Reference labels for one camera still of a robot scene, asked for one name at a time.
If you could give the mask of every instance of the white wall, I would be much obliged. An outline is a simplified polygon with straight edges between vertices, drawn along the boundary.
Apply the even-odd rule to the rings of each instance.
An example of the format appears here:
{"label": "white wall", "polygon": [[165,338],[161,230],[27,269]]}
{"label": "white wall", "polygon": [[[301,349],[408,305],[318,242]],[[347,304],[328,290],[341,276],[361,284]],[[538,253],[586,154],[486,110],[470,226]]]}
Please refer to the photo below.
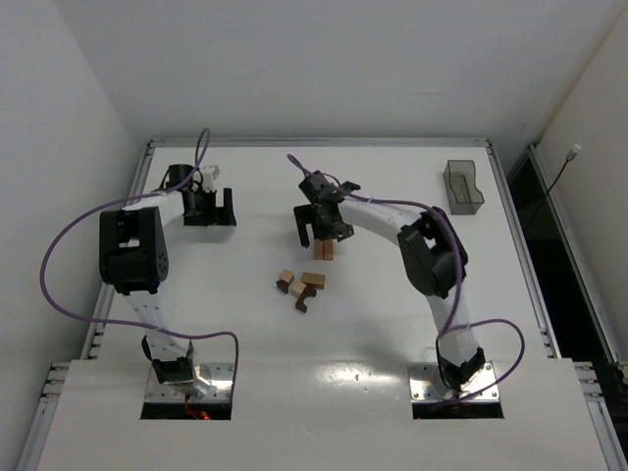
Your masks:
{"label": "white wall", "polygon": [[550,179],[574,143],[582,152],[556,185],[573,235],[628,358],[628,10],[540,144]]}
{"label": "white wall", "polygon": [[54,0],[130,130],[540,137],[624,0]]}
{"label": "white wall", "polygon": [[[84,325],[57,314],[37,282],[51,239],[79,212],[129,191],[133,142],[50,0],[0,2],[0,469],[22,450],[46,372],[76,357]],[[96,220],[60,247],[48,279],[90,313]]]}

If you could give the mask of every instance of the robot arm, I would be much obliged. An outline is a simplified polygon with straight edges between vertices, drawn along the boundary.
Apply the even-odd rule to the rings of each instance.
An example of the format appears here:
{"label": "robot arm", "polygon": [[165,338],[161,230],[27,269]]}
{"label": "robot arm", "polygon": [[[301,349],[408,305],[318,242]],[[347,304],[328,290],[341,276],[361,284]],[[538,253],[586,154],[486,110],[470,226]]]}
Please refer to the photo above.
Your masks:
{"label": "robot arm", "polygon": [[[309,245],[308,225],[320,239],[344,240],[353,235],[353,226],[357,226],[397,245],[408,280],[427,297],[440,332],[453,303],[453,295],[449,295],[455,286],[453,250],[459,250],[463,265],[467,262],[467,254],[457,237],[457,246],[451,247],[437,221],[427,212],[417,215],[395,206],[345,198],[345,193],[359,189],[355,183],[343,183],[342,191],[338,191],[322,174],[315,172],[307,176],[299,188],[310,201],[308,205],[294,208],[301,245]],[[445,212],[434,209],[449,224]],[[449,228],[455,234],[451,224]],[[464,296],[461,296],[452,325],[469,323]],[[440,340],[438,361],[445,383],[460,391],[461,386],[484,366],[485,357],[473,331],[463,329]]]}
{"label": "robot arm", "polygon": [[[173,187],[192,167],[170,166]],[[100,214],[100,275],[131,305],[142,323],[182,332],[162,289],[168,277],[169,258],[164,227],[180,217],[185,226],[235,226],[232,190],[224,188],[224,206],[216,207],[214,180],[218,167],[201,169],[203,184],[190,183],[181,192],[164,192],[119,211]],[[194,359],[190,340],[146,329],[142,348],[157,379],[186,395],[203,396],[209,389]]]}

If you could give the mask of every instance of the brown block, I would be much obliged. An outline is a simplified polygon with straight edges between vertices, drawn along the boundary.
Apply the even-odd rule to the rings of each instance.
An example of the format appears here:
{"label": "brown block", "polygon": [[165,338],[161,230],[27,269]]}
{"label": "brown block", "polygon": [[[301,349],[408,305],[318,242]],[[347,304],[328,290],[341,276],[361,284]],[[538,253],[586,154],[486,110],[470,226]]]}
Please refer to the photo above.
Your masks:
{"label": "brown block", "polygon": [[325,275],[320,273],[308,273],[304,272],[301,277],[301,281],[306,285],[311,285],[316,289],[324,289],[325,288]]}
{"label": "brown block", "polygon": [[307,312],[307,306],[305,305],[304,301],[308,297],[316,297],[316,289],[314,289],[310,285],[305,285],[305,289],[303,290],[301,295],[298,297],[298,300],[294,304],[294,307],[296,307],[301,312]]}
{"label": "brown block", "polygon": [[334,260],[333,240],[323,240],[323,253],[325,254],[325,260]]}
{"label": "brown block", "polygon": [[325,248],[322,240],[314,239],[314,260],[325,260]]}
{"label": "brown block", "polygon": [[277,288],[279,288],[285,294],[288,294],[288,287],[293,281],[294,273],[290,270],[283,270],[279,275],[279,279],[277,280]]}
{"label": "brown block", "polygon": [[299,297],[301,296],[301,294],[306,288],[307,288],[307,285],[305,283],[296,282],[294,285],[290,287],[290,291],[292,291],[292,294],[294,294],[296,297]]}

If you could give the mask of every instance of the white table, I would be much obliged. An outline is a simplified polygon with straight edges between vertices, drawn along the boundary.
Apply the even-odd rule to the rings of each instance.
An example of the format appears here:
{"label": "white table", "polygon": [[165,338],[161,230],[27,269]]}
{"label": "white table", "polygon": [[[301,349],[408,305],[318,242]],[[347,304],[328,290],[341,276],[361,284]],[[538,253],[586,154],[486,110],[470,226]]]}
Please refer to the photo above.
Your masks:
{"label": "white table", "polygon": [[[542,342],[494,157],[481,141],[463,144],[211,148],[206,163],[219,165],[219,184],[234,189],[237,228],[168,228],[167,288],[189,332],[239,336],[232,420],[139,420],[149,370],[143,331],[109,326],[98,359],[72,364],[38,469],[606,469],[571,361],[548,358]],[[188,146],[153,150],[138,174],[147,190],[168,165],[193,160]],[[358,229],[334,261],[300,247],[292,207],[305,202],[302,175],[288,152],[374,196],[447,212],[446,161],[475,162],[486,202],[475,216],[450,216],[469,253],[470,314],[509,319],[527,342],[522,365],[500,385],[503,419],[412,420],[406,368],[435,358],[427,301],[406,279],[398,249],[374,235]],[[305,315],[274,286],[284,268],[327,275]],[[117,295],[107,314],[133,319]],[[476,336],[497,373],[507,369],[516,335],[494,326]],[[229,339],[195,347],[204,361],[233,361]]]}

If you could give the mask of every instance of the metal mounting plate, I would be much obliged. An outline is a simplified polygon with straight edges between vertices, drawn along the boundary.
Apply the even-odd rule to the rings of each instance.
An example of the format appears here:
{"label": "metal mounting plate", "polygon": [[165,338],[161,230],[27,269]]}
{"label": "metal mounting plate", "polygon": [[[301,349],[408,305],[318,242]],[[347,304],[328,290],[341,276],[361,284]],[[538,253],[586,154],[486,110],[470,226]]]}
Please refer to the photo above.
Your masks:
{"label": "metal mounting plate", "polygon": [[[193,404],[228,404],[231,400],[232,384],[234,379],[234,363],[201,363],[200,374],[203,378],[209,378],[211,389],[204,397],[191,398]],[[150,368],[144,403],[148,404],[183,404],[185,397],[170,386],[160,385],[155,372]]]}
{"label": "metal mounting plate", "polygon": [[[450,398],[450,389],[443,384],[436,363],[417,363],[408,368],[410,397],[412,403],[434,403]],[[492,363],[485,363],[471,380],[462,388],[462,394],[473,393],[493,383],[496,379]],[[470,398],[469,403],[499,403],[497,385]]]}

